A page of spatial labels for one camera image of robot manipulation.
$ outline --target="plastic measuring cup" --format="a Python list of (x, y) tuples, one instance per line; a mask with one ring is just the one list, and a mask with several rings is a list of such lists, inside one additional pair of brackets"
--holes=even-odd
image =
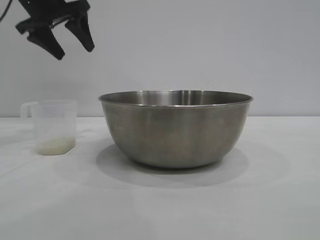
[(21, 105), (23, 119), (30, 111), (38, 154), (65, 154), (76, 145), (77, 101), (46, 100)]

